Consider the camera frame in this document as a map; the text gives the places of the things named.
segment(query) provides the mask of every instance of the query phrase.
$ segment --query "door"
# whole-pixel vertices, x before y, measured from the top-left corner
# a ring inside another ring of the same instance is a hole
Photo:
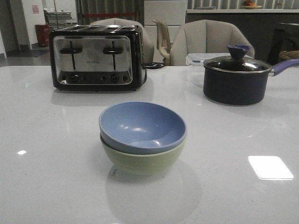
[[[18,50],[14,21],[10,7],[10,0],[2,0],[0,4],[0,29],[5,52]]]

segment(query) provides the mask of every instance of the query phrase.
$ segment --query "stainless steel toaster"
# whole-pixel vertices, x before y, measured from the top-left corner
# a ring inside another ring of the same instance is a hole
[[[53,85],[60,90],[136,90],[146,81],[139,26],[57,29],[49,48]]]

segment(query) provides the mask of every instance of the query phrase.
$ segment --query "lid knob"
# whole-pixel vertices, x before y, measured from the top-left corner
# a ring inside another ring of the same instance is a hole
[[[247,45],[228,45],[228,50],[231,55],[231,57],[235,60],[242,59],[245,54],[249,51],[250,46]]]

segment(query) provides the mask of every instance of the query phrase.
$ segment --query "bowl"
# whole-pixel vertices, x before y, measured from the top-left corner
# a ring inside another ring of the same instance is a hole
[[[185,140],[176,147],[156,154],[128,154],[107,145],[101,137],[108,158],[122,170],[135,175],[150,175],[170,167],[183,151]]]
[[[111,148],[129,154],[156,154],[178,146],[186,124],[174,111],[147,102],[125,102],[105,109],[100,134]]]

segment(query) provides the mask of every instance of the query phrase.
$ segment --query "beige chair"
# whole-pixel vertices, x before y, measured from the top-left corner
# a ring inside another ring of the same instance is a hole
[[[172,47],[171,64],[186,65],[189,53],[227,53],[227,45],[248,45],[248,56],[254,57],[255,51],[242,32],[233,24],[221,21],[200,20],[181,25]]]
[[[121,25],[121,26],[132,26],[137,25],[142,28],[142,35],[143,35],[143,50],[144,50],[144,63],[152,64],[154,58],[154,50],[155,46],[150,39],[150,36],[145,31],[143,25],[137,21],[133,20],[125,20],[119,18],[111,18],[106,20],[98,20],[92,22],[90,25]]]
[[[165,65],[170,65],[171,42],[167,24],[162,20],[152,20],[157,25],[157,49],[163,57]]]

